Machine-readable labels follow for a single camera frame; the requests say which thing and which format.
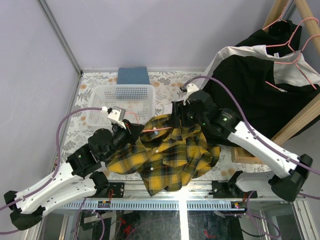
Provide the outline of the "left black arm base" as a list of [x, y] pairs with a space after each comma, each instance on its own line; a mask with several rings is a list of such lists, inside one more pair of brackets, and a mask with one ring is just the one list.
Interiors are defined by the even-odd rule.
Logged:
[[101, 198], [108, 199], [122, 199], [125, 193], [125, 183], [124, 182], [111, 182], [109, 188], [104, 192]]

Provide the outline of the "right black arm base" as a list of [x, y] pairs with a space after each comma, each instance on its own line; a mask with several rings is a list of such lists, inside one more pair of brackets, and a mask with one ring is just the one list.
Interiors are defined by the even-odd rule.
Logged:
[[212, 195], [216, 199], [244, 199], [247, 197], [247, 193], [241, 190], [236, 181], [243, 171], [236, 171], [228, 181], [213, 180], [211, 182], [212, 191], [208, 194]]

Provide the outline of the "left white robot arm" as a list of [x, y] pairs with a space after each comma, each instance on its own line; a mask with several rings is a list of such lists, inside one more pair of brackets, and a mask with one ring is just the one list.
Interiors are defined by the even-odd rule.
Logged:
[[23, 191], [10, 190], [4, 200], [11, 209], [10, 220], [20, 231], [37, 225], [43, 217], [72, 201], [88, 197], [105, 197], [110, 183], [101, 171], [115, 153], [139, 138], [144, 125], [123, 121], [112, 129], [100, 128], [88, 142], [67, 157], [57, 171]]

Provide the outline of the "pink wire hanger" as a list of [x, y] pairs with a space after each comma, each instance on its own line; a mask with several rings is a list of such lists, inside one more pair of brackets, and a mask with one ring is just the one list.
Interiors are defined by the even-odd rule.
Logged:
[[[127, 115], [133, 115], [134, 116], [134, 123], [140, 124], [140, 120], [138, 118], [138, 115], [135, 112], [132, 111], [127, 111], [125, 114], [125, 116]], [[142, 132], [143, 133], [148, 133], [148, 132], [156, 132], [156, 131], [161, 131], [161, 130], [169, 130], [172, 129], [172, 127], [161, 127], [161, 128], [157, 128], [157, 127], [153, 127], [150, 129], [144, 129]]]

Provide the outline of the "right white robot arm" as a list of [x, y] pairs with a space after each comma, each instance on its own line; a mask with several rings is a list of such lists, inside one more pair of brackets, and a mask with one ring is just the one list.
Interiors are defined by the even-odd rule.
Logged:
[[228, 192], [240, 197], [245, 192], [263, 191], [293, 202], [307, 180], [313, 159], [283, 149], [238, 118], [230, 109], [219, 109], [202, 90], [188, 92], [184, 100], [171, 103], [174, 128], [199, 125], [203, 132], [225, 139], [258, 157], [270, 168], [267, 173], [235, 173]]

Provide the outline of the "yellow plaid shirt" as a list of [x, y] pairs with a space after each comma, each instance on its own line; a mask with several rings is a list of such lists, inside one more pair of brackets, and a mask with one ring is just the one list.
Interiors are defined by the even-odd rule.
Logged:
[[[170, 115], [151, 118], [144, 130], [172, 127]], [[192, 179], [209, 172], [218, 162], [221, 149], [208, 143], [201, 127], [178, 127], [142, 132], [134, 144], [118, 150], [106, 164], [110, 172], [120, 175], [138, 173], [150, 196], [166, 190], [174, 192]]]

